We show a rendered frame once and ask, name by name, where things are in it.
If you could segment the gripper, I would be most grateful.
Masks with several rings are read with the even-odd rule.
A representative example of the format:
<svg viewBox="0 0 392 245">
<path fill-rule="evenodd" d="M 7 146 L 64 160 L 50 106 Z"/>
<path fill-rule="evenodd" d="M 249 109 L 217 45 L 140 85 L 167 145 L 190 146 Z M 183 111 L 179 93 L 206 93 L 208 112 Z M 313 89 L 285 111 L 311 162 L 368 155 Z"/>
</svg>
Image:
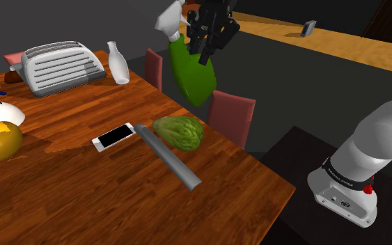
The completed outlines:
<svg viewBox="0 0 392 245">
<path fill-rule="evenodd" d="M 232 18 L 237 0 L 204 0 L 198 11 L 187 12 L 189 53 L 197 54 L 201 40 L 207 35 L 199 63 L 206 65 L 217 49 L 223 49 L 239 31 L 240 25 Z"/>
</svg>

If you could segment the green spray bottle white nozzle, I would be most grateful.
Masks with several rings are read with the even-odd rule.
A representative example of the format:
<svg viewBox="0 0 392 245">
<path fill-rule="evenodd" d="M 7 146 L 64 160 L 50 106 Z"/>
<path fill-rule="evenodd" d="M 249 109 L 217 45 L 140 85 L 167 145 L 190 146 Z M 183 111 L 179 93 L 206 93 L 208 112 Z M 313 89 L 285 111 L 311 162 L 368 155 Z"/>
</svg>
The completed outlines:
<svg viewBox="0 0 392 245">
<path fill-rule="evenodd" d="M 179 23 L 186 24 L 182 15 L 185 0 L 174 0 L 164 12 L 159 14 L 155 29 L 168 37 L 168 51 L 175 82 L 182 96 L 194 107 L 200 107 L 217 87 L 212 62 L 201 65 L 200 54 L 190 54 L 185 37 L 179 32 Z"/>
</svg>

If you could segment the red chair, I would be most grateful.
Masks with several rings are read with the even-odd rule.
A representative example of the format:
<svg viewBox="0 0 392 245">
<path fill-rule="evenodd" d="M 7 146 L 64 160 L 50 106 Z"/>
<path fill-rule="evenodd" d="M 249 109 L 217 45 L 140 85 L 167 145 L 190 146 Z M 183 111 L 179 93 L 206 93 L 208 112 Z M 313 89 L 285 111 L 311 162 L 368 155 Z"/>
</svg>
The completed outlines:
<svg viewBox="0 0 392 245">
<path fill-rule="evenodd" d="M 145 58 L 145 80 L 162 91 L 163 58 L 150 48 L 147 48 Z"/>
<path fill-rule="evenodd" d="M 255 105 L 254 99 L 214 90 L 206 123 L 244 149 Z"/>
</svg>

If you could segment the white vase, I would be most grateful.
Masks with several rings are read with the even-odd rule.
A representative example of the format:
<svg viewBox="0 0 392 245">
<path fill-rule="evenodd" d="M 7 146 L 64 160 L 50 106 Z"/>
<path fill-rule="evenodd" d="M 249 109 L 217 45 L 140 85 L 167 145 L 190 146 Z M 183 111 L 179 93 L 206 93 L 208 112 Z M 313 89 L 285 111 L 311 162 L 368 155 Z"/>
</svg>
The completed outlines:
<svg viewBox="0 0 392 245">
<path fill-rule="evenodd" d="M 113 79 L 117 84 L 123 85 L 130 81 L 129 69 L 123 55 L 118 51 L 115 41 L 108 41 L 108 64 Z"/>
</svg>

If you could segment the green wrinkled vegetable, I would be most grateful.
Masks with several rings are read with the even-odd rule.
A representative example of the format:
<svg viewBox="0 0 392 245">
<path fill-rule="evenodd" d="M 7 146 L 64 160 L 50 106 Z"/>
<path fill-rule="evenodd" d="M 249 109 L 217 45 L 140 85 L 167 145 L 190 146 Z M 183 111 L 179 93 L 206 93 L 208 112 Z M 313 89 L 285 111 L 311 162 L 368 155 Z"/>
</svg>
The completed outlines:
<svg viewBox="0 0 392 245">
<path fill-rule="evenodd" d="M 184 152 L 197 149 L 204 136 L 202 124 L 187 116 L 165 116 L 155 120 L 152 127 L 168 144 Z"/>
</svg>

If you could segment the white phone black screen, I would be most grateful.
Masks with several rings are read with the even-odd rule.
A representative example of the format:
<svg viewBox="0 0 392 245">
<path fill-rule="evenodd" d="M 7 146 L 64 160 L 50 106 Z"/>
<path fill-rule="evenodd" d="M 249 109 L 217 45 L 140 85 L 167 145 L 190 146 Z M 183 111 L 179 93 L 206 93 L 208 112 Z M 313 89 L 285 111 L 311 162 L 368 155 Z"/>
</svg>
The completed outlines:
<svg viewBox="0 0 392 245">
<path fill-rule="evenodd" d="M 104 133 L 91 140 L 98 152 L 102 152 L 111 146 L 128 139 L 136 134 L 134 127 L 129 123 L 125 123 L 107 133 Z"/>
</svg>

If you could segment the wooden counter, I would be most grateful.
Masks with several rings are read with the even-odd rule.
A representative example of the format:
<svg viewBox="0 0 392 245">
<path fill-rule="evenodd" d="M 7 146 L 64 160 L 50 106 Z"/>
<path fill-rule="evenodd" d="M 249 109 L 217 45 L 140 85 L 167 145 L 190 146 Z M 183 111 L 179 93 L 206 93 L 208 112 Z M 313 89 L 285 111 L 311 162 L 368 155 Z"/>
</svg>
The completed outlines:
<svg viewBox="0 0 392 245">
<path fill-rule="evenodd" d="M 392 71 L 392 43 L 364 36 L 385 0 L 238 0 L 241 30 Z"/>
</svg>

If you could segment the grey toaster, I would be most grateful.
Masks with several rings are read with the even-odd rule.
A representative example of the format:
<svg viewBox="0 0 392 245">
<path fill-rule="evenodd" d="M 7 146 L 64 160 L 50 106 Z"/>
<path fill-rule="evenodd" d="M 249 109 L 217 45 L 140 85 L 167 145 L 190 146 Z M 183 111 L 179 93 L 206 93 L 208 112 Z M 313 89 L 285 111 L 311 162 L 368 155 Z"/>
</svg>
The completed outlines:
<svg viewBox="0 0 392 245">
<path fill-rule="evenodd" d="M 64 41 L 30 48 L 11 65 L 36 97 L 45 97 L 107 76 L 94 53 L 80 42 Z"/>
</svg>

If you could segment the pink flat thing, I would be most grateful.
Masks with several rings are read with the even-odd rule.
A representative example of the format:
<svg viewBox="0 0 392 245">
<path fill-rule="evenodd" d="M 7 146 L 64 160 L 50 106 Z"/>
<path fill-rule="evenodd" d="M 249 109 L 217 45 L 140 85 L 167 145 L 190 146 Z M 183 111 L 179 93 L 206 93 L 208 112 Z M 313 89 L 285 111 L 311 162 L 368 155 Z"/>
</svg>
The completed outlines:
<svg viewBox="0 0 392 245">
<path fill-rule="evenodd" d="M 17 53 L 12 53 L 12 54 L 6 54 L 3 55 L 4 59 L 6 62 L 9 64 L 9 66 L 12 66 L 16 63 L 21 63 L 22 62 L 22 54 L 24 52 L 17 52 Z"/>
</svg>

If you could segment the brown rounded thing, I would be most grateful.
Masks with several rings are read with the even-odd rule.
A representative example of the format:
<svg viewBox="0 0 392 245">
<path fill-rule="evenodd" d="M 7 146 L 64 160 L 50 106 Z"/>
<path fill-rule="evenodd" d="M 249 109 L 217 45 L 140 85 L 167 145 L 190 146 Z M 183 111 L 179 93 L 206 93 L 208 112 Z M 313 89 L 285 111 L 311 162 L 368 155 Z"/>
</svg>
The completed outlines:
<svg viewBox="0 0 392 245">
<path fill-rule="evenodd" d="M 23 79 L 16 71 L 9 71 L 4 75 L 4 82 L 7 84 L 16 84 L 23 82 Z"/>
</svg>

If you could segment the wooden table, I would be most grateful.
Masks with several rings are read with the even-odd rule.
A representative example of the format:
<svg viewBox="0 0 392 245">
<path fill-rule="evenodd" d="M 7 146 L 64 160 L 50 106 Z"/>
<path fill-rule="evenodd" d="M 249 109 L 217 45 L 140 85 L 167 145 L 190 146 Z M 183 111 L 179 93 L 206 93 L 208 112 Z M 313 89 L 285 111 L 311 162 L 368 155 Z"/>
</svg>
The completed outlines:
<svg viewBox="0 0 392 245">
<path fill-rule="evenodd" d="M 137 135 L 98 152 L 91 140 L 124 123 L 187 114 L 135 73 L 44 98 L 0 74 L 0 91 L 26 116 L 0 161 L 0 245 L 259 245 L 295 191 L 211 127 L 176 152 L 192 191 Z"/>
</svg>

